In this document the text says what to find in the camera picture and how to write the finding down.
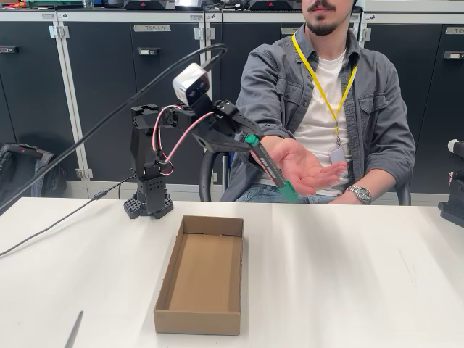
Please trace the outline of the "person's right hand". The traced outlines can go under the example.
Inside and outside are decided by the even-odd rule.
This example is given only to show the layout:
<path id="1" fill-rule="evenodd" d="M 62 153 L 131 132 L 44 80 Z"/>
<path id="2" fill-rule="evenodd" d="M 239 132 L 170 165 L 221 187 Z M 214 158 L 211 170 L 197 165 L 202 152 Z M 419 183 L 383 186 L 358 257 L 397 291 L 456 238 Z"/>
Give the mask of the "person's right hand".
<path id="1" fill-rule="evenodd" d="M 333 186 L 346 169 L 346 162 L 322 166 L 317 157 L 292 138 L 265 136 L 263 146 L 298 194 L 314 194 Z"/>

